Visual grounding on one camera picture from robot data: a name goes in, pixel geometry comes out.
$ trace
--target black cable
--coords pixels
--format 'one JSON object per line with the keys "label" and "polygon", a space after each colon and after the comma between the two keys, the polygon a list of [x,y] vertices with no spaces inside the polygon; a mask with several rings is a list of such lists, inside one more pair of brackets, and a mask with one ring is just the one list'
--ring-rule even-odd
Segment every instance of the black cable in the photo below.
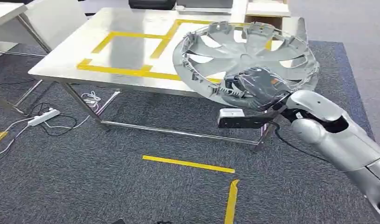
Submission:
{"label": "black cable", "polygon": [[279,131],[280,131],[280,125],[279,125],[278,123],[273,122],[273,121],[269,121],[268,123],[270,123],[270,124],[272,124],[272,125],[274,125],[274,126],[276,127],[276,129],[275,129],[275,135],[278,137],[278,139],[280,139],[282,142],[286,143],[288,146],[290,146],[290,147],[292,147],[292,148],[294,148],[294,149],[296,149],[296,150],[298,150],[298,151],[300,151],[300,152],[302,152],[302,153],[305,153],[305,154],[307,154],[308,156],[312,156],[313,158],[316,158],[316,159],[318,159],[318,160],[321,160],[321,161],[324,161],[324,162],[330,163],[328,160],[326,160],[326,159],[324,159],[324,158],[322,158],[322,157],[319,157],[319,156],[317,156],[317,155],[310,154],[310,153],[308,153],[308,152],[306,152],[306,151],[303,151],[303,150],[301,150],[301,149],[295,147],[295,146],[292,145],[290,142],[286,141],[284,138],[282,138],[282,137],[280,136],[280,133],[279,133]]}
{"label": "black cable", "polygon": [[15,84],[22,84],[22,83],[30,83],[30,82],[33,82],[35,81],[36,79],[31,79],[29,81],[25,81],[25,82],[19,82],[19,83],[0,83],[0,85],[15,85]]}

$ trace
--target white cable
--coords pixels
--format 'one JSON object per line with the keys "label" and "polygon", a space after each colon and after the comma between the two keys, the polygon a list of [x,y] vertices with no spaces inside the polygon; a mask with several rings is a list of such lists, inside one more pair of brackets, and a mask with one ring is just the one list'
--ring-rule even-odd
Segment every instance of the white cable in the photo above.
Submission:
{"label": "white cable", "polygon": [[27,128],[29,127],[29,125],[28,126],[26,126],[24,129],[22,129],[14,138],[13,138],[13,140],[11,140],[11,142],[7,145],[7,147],[5,148],[5,150],[3,150],[3,151],[1,151],[0,152],[0,154],[2,154],[2,153],[4,153],[5,151],[7,151],[9,148],[10,148],[10,146],[11,146],[11,144],[15,141],[15,139],[16,138],[18,138],[18,136],[20,136]]}
{"label": "white cable", "polygon": [[27,118],[27,119],[19,120],[19,121],[16,121],[16,122],[10,124],[10,126],[9,126],[8,128],[6,128],[6,130],[4,130],[4,131],[2,132],[2,134],[3,134],[4,132],[8,131],[13,125],[18,124],[18,123],[20,123],[20,122],[22,122],[22,121],[32,120],[32,119],[33,119],[33,118]]}
{"label": "white cable", "polygon": [[[95,103],[94,105],[90,106],[91,108],[94,108],[96,107],[96,109],[94,110],[95,112],[98,112],[99,110],[99,101],[101,101],[101,98],[100,97],[97,97],[96,93],[94,91],[91,91],[91,93],[83,93],[81,94],[81,97],[84,97],[84,96],[87,96],[87,97],[91,97],[95,100]],[[88,118],[90,118],[90,115],[88,115],[85,120],[83,120],[79,125],[75,126],[75,127],[65,127],[65,126],[50,126],[46,121],[44,122],[47,127],[49,128],[67,128],[67,129],[75,129],[75,128],[78,128],[80,127],[82,124],[84,124],[85,121],[88,120]]]}
{"label": "white cable", "polygon": [[100,97],[97,97],[95,91],[91,91],[91,93],[83,93],[81,94],[81,98],[83,98],[84,96],[87,96],[87,97],[91,97],[95,100],[95,104],[90,106],[91,108],[94,108],[98,105],[99,101],[101,101],[101,98]]}

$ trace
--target table top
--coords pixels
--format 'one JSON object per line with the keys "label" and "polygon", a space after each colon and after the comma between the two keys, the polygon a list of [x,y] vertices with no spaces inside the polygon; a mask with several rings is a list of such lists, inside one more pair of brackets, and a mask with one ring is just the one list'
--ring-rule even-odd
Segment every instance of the table top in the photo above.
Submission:
{"label": "table top", "polygon": [[26,10],[27,7],[22,3],[0,2],[0,25]]}
{"label": "table top", "polygon": [[207,22],[243,22],[247,0],[243,2],[233,14],[103,8],[29,74],[58,82],[198,97],[180,81],[172,52],[186,33]]}

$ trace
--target table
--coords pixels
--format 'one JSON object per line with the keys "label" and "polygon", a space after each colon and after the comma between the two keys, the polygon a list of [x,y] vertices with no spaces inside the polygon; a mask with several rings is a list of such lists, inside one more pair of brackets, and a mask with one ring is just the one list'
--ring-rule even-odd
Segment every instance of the table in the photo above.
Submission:
{"label": "table", "polygon": [[237,13],[231,15],[103,8],[32,68],[29,74],[59,82],[100,124],[258,145],[263,141],[263,134],[259,141],[251,141],[102,120],[100,115],[119,91],[100,110],[94,112],[69,84],[102,85],[200,97],[180,81],[176,74],[172,63],[173,49],[187,32],[201,28],[211,21],[243,22],[246,6],[247,4],[244,7],[234,5]]}
{"label": "table", "polygon": [[[23,14],[27,10],[27,7],[22,3],[10,3],[10,2],[0,2],[0,26],[5,24],[6,22],[12,19],[18,19],[20,24],[29,32],[29,34],[36,40],[36,42],[48,53],[51,51],[51,48],[40,38],[37,32],[29,25],[27,22],[26,16]],[[30,57],[38,57],[43,58],[41,55],[33,55],[33,54],[25,54],[25,53],[17,53],[17,52],[6,52],[0,51],[0,54],[8,54],[8,55],[17,55],[17,56],[30,56]],[[20,99],[12,104],[4,99],[0,99],[0,103],[2,105],[7,105],[10,108],[14,108],[21,114],[26,115],[24,111],[18,108],[18,106],[35,90],[43,80],[39,80],[36,82],[29,90],[27,90]]]}

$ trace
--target black object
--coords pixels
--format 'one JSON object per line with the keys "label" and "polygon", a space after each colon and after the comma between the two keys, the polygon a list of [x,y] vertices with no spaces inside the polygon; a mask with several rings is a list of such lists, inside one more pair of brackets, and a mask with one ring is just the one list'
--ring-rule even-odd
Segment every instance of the black object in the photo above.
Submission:
{"label": "black object", "polygon": [[277,112],[269,112],[244,117],[224,117],[220,118],[218,127],[258,129],[271,122],[277,115]]}
{"label": "black object", "polygon": [[171,10],[176,4],[176,0],[129,0],[131,8]]}
{"label": "black object", "polygon": [[112,224],[125,224],[124,220],[121,218],[115,222],[113,222]]}
{"label": "black object", "polygon": [[24,3],[24,4],[28,4],[32,1],[33,0],[0,0],[0,2],[12,2],[12,3]]}

